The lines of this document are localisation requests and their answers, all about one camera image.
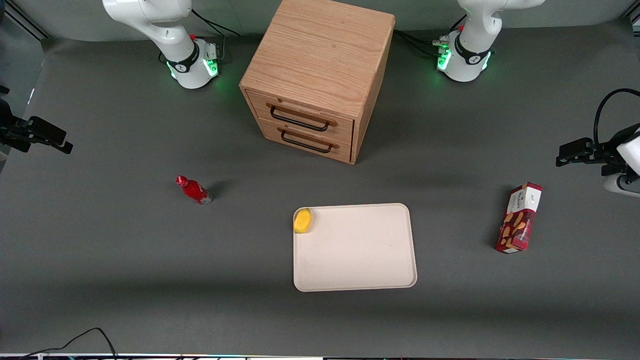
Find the gray wall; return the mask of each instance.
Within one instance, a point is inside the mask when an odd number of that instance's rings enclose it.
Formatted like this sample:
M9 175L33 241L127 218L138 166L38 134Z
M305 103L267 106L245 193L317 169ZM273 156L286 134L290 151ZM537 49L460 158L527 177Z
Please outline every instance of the gray wall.
M340 0L393 13L398 29L448 28L464 13L455 0ZM621 15L634 0L547 0L530 10L504 13L505 27L536 28L593 25ZM39 25L60 38L105 41L144 38L105 13L101 0L16 0ZM201 15L240 33L263 33L280 0L193 0ZM188 31L211 30L194 16L183 24Z

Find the cardboard box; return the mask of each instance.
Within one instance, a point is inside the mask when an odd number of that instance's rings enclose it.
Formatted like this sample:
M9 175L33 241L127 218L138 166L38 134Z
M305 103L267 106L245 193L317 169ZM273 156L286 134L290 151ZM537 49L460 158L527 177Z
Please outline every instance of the cardboard box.
M527 250L542 186L526 183L511 191L495 249L504 254Z

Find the drawer handle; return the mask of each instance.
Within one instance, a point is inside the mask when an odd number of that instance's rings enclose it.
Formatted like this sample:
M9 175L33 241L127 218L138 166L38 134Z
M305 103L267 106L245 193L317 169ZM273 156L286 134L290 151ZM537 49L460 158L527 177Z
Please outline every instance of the drawer handle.
M282 138L282 141L284 142L288 142L288 143L292 143L293 145L297 145L297 146L302 146L306 149L309 150L313 150L313 151L317 151L320 152L322 154L328 154L331 151L331 148L333 147L333 145L329 144L329 148L328 149L320 149L319 147L315 147L315 146L311 146L311 145L307 145L305 143L301 143L301 142L297 142L296 140L291 140L291 139L287 139L285 136L285 134L287 133L286 130L281 130L282 134L280 135L280 137Z
M323 127L317 127L317 126L305 124L304 122L300 122L300 121L297 121L297 120L289 119L288 117L276 115L274 113L274 111L276 111L276 107L272 106L271 107L271 117L273 117L274 119L282 120L284 122L288 122L290 124L302 126L302 127L307 128L307 129L311 129L311 130L315 130L315 131L326 131L329 128L329 122L324 123Z

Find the white tray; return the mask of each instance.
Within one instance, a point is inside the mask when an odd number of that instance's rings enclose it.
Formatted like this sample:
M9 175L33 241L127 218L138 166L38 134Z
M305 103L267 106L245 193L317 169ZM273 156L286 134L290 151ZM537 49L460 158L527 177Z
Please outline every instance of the white tray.
M411 220L404 204L309 210L309 230L293 234L293 283L298 290L410 288L415 284L418 274Z

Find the wooden cabinet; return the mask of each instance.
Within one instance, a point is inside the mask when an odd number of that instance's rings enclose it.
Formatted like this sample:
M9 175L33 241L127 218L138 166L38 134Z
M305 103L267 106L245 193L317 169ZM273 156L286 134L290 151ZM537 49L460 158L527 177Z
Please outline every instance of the wooden cabinet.
M395 22L329 0L282 0L240 81L264 137L354 164Z

